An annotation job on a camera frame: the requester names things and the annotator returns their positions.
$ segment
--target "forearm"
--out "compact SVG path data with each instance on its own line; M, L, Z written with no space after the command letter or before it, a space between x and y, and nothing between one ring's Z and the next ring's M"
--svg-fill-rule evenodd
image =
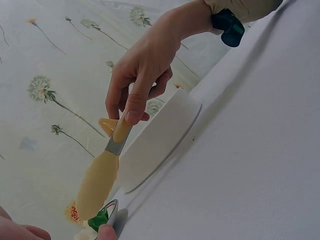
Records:
M211 8L203 0L195 0L167 12L163 17L170 22L179 40L213 30Z
M283 0L194 0L165 13L159 23L179 41L205 32L221 34L213 29L211 15L230 9L243 23L256 21L276 10Z

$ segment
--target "hand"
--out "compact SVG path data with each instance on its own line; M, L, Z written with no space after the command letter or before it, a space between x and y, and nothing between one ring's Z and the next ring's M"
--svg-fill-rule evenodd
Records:
M108 224L99 227L99 233L96 240L117 240L115 230Z
M126 121L131 125L149 119L145 113L146 102L165 92L173 75L170 64L179 47L180 40L162 18L126 52L112 70L105 101L110 119L119 119L119 110L126 110Z
M181 40L212 31L210 17L210 7L196 0L165 13L149 28L113 67L105 100L110 119L119 119L119 110L125 110L125 119L131 125L149 119L144 112L146 102L164 93Z
M36 226L20 225L15 223L12 221L8 213L0 206L0 239L51 240L51 237L45 230Z

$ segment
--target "flower print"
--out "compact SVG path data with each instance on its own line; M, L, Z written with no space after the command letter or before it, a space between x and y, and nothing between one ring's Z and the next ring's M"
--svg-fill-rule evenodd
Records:
M80 22L83 26L85 26L87 29L91 29L93 28L94 26L96 27L99 27L99 25L94 22L94 21L90 21L88 19L82 19L81 22Z
M72 139L73 141L75 141L77 144L79 144L88 154L90 154L93 158L95 156L93 156L78 140L76 140L75 138L73 138L72 136L70 136L69 134L67 134L65 131L63 131L63 128L60 127L59 124L54 124L51 126L51 132L55 133L55 135L59 135L59 134L64 134L66 135L68 138Z
M62 103L57 101L56 91L50 90L51 79L44 75L38 75L33 78L31 83L28 86L29 97L37 102L44 102L45 104L50 101L57 104L59 107L69 111L82 121L84 121L87 125L89 125L93 130L95 130L98 134L105 137L102 133L100 133L94 126L92 126L88 121L86 121L82 116L73 112L68 107L64 106Z
M25 21L28 24L32 24L33 26L37 27L40 32L44 35L44 37L56 48L58 49L60 52L62 52L63 54L67 55L64 51L62 51L57 45L55 45L49 38L48 36L45 34L45 32L38 26L37 24L37 19L36 18L30 18L28 20Z
M150 115L151 118L153 118L164 104L165 102L160 99L152 99L146 104L146 112Z
M28 24L32 24L32 25L37 25L36 21L37 21L37 19L35 17L32 17L32 18L26 20L25 22Z
M114 66L115 66L115 64L114 64L113 61L106 61L105 63L106 63L106 65L107 65L109 68L111 68L111 69L113 69Z
M4 29L2 28L1 25L0 25L0 29L1 29L1 31L2 31L2 35L3 35L4 42L8 45L8 47L10 47L10 45L9 45L9 43L7 42L7 39L6 39L5 31L4 31Z
M77 209L76 209L76 201L71 202L64 210L64 215L66 218L75 224L81 225L83 221L80 219Z
M72 23L72 19L71 19L71 18L69 18L69 17L67 17L67 16L65 16L64 18L65 18L65 20L66 20L67 22L69 22L69 23L72 25L72 27L73 27L75 30L77 30L80 34L82 34L83 36L85 36L87 39L92 40L91 37L88 37L87 35L83 34L78 28L76 28L76 26Z
M175 86L177 89L179 89L179 88L184 89L180 84L175 84L174 86Z
M120 47L128 50L128 48L126 48L125 46L121 45L120 43L118 43L116 40L114 40L110 35L108 35L107 33L105 33L104 31L101 30L101 28L99 27L99 24L88 20L88 19L82 19L80 22L84 27L86 27L87 29L95 29L97 31L99 31L100 33L106 35L108 38L110 38L114 43L116 43L117 45L119 45Z
M135 6L130 12L130 21L137 26L152 26L150 23L150 17L146 17L143 8Z

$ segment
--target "green leaf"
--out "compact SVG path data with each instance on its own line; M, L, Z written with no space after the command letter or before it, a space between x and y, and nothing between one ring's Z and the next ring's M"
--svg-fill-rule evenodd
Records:
M108 209L105 206L101 209L94 218L88 220L88 225L93 228L96 232L98 232L99 227L108 222Z

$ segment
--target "finger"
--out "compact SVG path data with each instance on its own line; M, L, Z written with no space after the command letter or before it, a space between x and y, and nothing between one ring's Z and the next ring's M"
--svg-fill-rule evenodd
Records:
M105 99L105 107L110 119L119 119L119 102L122 90L126 87L128 79L114 72L111 76L109 89Z
M117 240L115 230L108 224L101 225L96 240Z
M25 229L27 229L30 233L36 235L38 238L41 238L43 240L51 240L50 234L39 227L36 226L30 226L30 225L22 225Z
M129 124L136 125L142 119L146 109L148 95L155 80L156 79L152 81L151 78L143 72L138 73L136 82L125 105L125 120Z
M156 98L162 95L167 87L167 82L169 81L169 74L164 72L157 80L156 85L150 89L148 99Z
M5 219L9 219L12 220L11 217L9 216L9 214L6 212L6 210L4 210L2 208L2 206L0 206L0 217L3 217Z
M125 110L128 96L129 96L129 86L123 88L121 91L121 98L120 98L119 106L118 106L118 108L121 112L124 112L124 110Z
M22 225L13 222L10 219L0 217L0 239L1 240L47 240L49 238L40 238L28 231Z

